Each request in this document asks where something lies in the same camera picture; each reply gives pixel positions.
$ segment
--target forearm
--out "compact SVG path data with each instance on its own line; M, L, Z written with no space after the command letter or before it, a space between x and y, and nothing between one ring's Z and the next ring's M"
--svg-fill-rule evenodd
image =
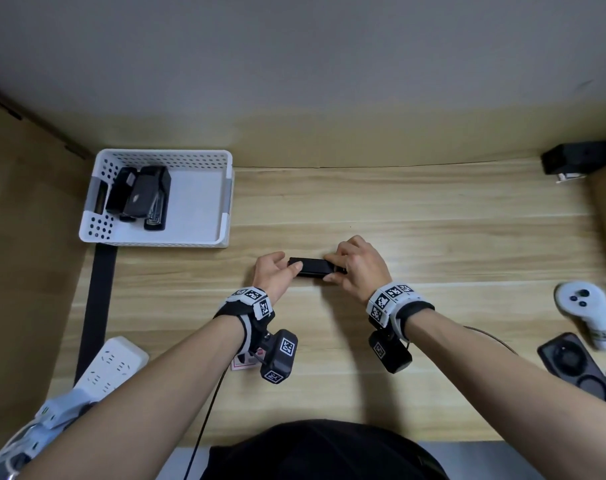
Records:
M405 334L548 479L606 479L606 403L432 310Z
M236 317L207 323L74 423L28 464L21 478L155 478L243 337Z

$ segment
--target black stapler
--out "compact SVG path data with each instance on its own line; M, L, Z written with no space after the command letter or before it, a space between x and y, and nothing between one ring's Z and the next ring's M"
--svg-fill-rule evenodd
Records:
M164 230L172 178L164 166L145 166L134 183L123 215L145 219L145 230Z

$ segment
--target power strip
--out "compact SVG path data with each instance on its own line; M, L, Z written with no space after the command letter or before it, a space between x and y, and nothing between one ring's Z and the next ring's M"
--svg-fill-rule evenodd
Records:
M148 360L149 355L131 341L114 337L105 342L74 389L83 389L92 401L100 401L142 369Z

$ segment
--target hand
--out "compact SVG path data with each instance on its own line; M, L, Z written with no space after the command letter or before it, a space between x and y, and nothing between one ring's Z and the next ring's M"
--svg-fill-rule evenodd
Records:
M252 286L265 291L274 305L290 287L292 280L301 269L303 263L300 261L288 266L283 251L266 254L256 260Z
M347 274L331 273L323 281L336 283L363 304L374 291L392 282L385 260L360 235L341 242L335 253L324 257L330 263L347 269Z

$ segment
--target black shirt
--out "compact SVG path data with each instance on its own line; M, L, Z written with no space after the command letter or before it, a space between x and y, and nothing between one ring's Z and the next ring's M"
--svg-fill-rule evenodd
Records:
M416 443L374 426L326 419L279 424L230 447L212 447L203 480L447 480Z

